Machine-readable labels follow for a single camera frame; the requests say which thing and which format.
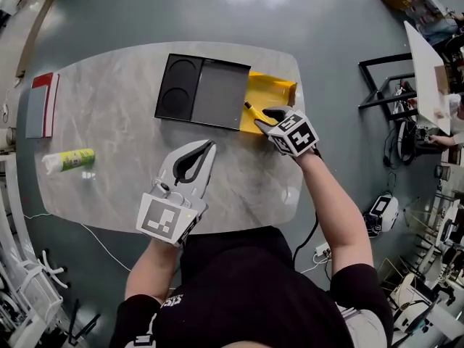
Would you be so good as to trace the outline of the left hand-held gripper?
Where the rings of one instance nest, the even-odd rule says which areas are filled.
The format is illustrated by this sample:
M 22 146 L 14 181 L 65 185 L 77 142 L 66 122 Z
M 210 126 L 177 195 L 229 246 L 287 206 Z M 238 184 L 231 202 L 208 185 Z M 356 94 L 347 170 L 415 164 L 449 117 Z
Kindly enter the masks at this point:
M 210 182 L 216 151 L 216 143 L 207 139 L 185 144 L 166 156 L 159 179 L 142 196 L 137 231 L 173 246 L 186 240 L 208 208 L 202 197 Z

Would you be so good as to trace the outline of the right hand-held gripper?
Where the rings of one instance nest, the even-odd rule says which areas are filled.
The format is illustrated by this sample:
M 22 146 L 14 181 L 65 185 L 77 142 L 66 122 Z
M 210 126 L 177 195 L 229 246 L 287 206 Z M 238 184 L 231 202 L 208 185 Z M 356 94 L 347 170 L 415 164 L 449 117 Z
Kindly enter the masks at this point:
M 265 108 L 262 113 L 278 124 L 271 125 L 261 119 L 255 119 L 254 124 L 263 134 L 268 135 L 280 153 L 298 157 L 319 142 L 315 129 L 302 111 L 278 106 Z

